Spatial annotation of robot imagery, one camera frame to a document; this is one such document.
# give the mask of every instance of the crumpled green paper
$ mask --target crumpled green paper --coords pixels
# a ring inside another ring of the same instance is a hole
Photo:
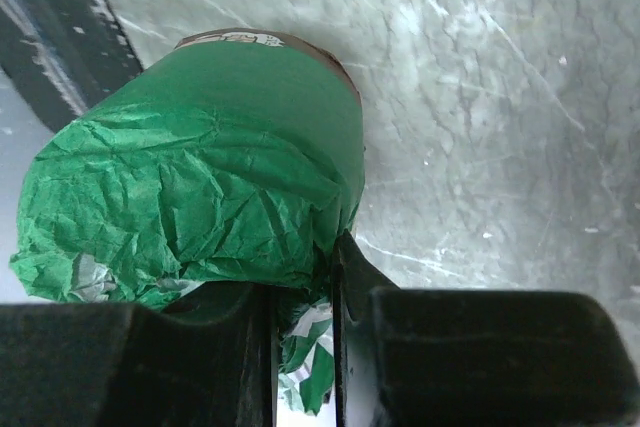
[[[278,395],[291,410],[317,415],[334,380],[333,313],[326,297],[296,310],[285,316],[294,322],[281,343]]]
[[[184,47],[35,158],[11,267],[57,301],[162,308],[234,280],[299,289],[312,305],[363,172],[360,106],[324,65],[286,47]],[[308,350],[283,342],[286,372]],[[305,410],[318,394],[302,392]]]

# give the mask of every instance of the green wrapping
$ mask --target green wrapping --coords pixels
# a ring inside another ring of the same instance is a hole
[[[362,130],[352,91],[306,54],[180,48],[35,158],[11,267],[29,294],[57,301],[162,308],[200,282],[233,280],[298,289],[311,305],[360,201]],[[296,345],[283,343],[294,363]],[[306,410],[317,402],[303,396]]]

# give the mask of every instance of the dark frame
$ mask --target dark frame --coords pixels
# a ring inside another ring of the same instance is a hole
[[[142,66],[107,0],[0,0],[0,67],[54,132]]]

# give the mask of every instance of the cylindrical object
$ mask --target cylindrical object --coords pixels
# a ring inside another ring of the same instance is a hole
[[[284,34],[201,34],[37,156],[12,267],[56,300],[160,307],[179,280],[310,289],[363,187],[360,99],[335,59]]]

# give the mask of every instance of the marble surface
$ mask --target marble surface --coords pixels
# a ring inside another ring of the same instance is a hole
[[[640,3],[110,2],[147,66],[231,26],[335,53],[364,98],[371,261],[401,286],[591,294],[640,362]]]

